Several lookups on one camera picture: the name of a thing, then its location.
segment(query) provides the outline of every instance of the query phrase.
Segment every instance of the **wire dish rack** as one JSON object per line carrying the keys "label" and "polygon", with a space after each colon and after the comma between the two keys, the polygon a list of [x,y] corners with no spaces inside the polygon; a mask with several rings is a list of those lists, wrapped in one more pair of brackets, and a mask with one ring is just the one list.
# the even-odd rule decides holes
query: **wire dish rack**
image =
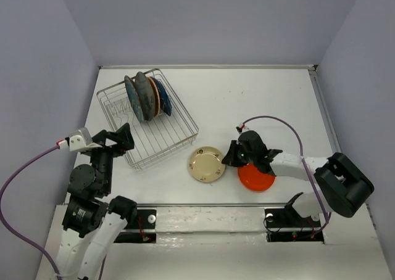
{"label": "wire dish rack", "polygon": [[96,94],[113,131],[117,131],[125,123],[130,124],[135,149],[129,150],[125,158],[135,169],[153,165],[176,150],[191,144],[199,132],[198,126],[162,71],[156,68],[144,74],[155,77],[165,87],[173,107],[170,117],[161,111],[153,120],[140,123],[131,108],[123,81]]}

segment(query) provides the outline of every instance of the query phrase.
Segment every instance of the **dark plate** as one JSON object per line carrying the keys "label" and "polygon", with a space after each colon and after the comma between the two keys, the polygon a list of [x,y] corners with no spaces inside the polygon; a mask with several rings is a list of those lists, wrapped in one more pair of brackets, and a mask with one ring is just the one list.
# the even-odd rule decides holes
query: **dark plate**
{"label": "dark plate", "polygon": [[155,115],[154,90],[152,90],[150,82],[142,72],[138,72],[136,74],[134,86],[137,91],[138,97],[140,98],[140,104],[143,110],[144,119],[146,121],[151,121]]}
{"label": "dark plate", "polygon": [[136,118],[139,121],[144,121],[144,113],[141,108],[140,98],[138,97],[137,91],[133,86],[132,80],[129,76],[125,75],[125,88],[128,93],[131,109],[133,109]]}
{"label": "dark plate", "polygon": [[172,103],[170,102],[170,98],[167,95],[166,89],[163,86],[163,84],[157,80],[156,78],[154,78],[153,76],[151,77],[157,88],[159,91],[159,96],[160,96],[160,108],[163,110],[164,113],[166,113],[167,115],[172,115]]}

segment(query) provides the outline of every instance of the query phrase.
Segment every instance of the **white tabletop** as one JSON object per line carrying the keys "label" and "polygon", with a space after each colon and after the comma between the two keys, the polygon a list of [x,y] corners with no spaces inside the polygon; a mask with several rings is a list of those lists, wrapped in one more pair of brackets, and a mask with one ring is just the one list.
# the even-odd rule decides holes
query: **white tabletop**
{"label": "white tabletop", "polygon": [[[137,71],[100,71],[86,121],[91,134],[110,128],[96,92]],[[139,204],[278,203],[288,201],[296,192],[311,191],[304,182],[281,179],[268,191],[256,194],[243,188],[233,168],[212,186],[195,181],[186,170],[186,158],[193,149],[211,145],[226,152],[230,140],[238,136],[234,127],[261,114],[292,124],[301,135],[306,155],[331,154],[307,70],[164,69],[163,73],[199,126],[196,143],[142,173],[133,171],[124,158],[115,159],[112,194],[107,201],[122,195]],[[207,94],[207,88],[215,92]],[[262,120],[250,127],[269,147],[298,153],[294,135],[281,124]],[[88,161],[78,156],[76,165]],[[66,205],[57,207],[46,243],[53,257],[59,249],[65,209]],[[323,232],[325,244],[268,243],[262,215],[260,207],[159,207],[157,243],[113,244],[102,280],[391,279],[364,205],[352,218],[334,213]],[[43,258],[37,280],[52,274]]]}
{"label": "white tabletop", "polygon": [[[92,135],[110,126],[96,93],[148,69],[102,69],[86,119]],[[192,146],[176,152],[160,164],[143,172],[132,169],[124,158],[114,160],[112,193],[139,204],[235,204],[287,202],[297,192],[312,191],[309,183],[292,178],[277,178],[263,193],[246,189],[235,168],[212,184],[200,183],[187,171],[189,155],[198,147],[214,146],[226,154],[230,141],[237,139],[235,126],[256,115],[273,115],[290,123],[300,134],[305,154],[331,155],[332,149],[318,107],[309,72],[306,69],[163,69],[175,92],[199,127]],[[282,123],[256,120],[248,126],[260,133],[269,148],[299,153],[294,134]],[[75,165],[88,163],[78,155]]]}

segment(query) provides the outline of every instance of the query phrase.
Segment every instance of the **gray wall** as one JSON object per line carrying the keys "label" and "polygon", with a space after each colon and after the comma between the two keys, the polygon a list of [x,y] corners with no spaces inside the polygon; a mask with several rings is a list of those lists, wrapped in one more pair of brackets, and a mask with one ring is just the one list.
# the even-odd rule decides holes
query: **gray wall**
{"label": "gray wall", "polygon": [[[0,0],[0,186],[83,125],[98,69],[63,0]],[[6,191],[10,224],[43,245],[74,155],[57,151]],[[41,255],[0,224],[0,279],[35,279]]]}
{"label": "gray wall", "polygon": [[394,12],[394,0],[357,0],[318,72],[343,152],[375,184],[369,204],[393,276]]}
{"label": "gray wall", "polygon": [[99,65],[317,64],[355,0],[65,0]]}

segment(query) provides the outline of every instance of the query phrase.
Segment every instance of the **orange plate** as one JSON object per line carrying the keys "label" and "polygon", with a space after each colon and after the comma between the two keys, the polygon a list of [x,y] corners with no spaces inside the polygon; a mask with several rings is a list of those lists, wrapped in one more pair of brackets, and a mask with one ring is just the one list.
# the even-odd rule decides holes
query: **orange plate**
{"label": "orange plate", "polygon": [[276,176],[264,174],[258,171],[257,167],[248,164],[237,168],[237,174],[244,186],[255,192],[263,192],[272,186]]}

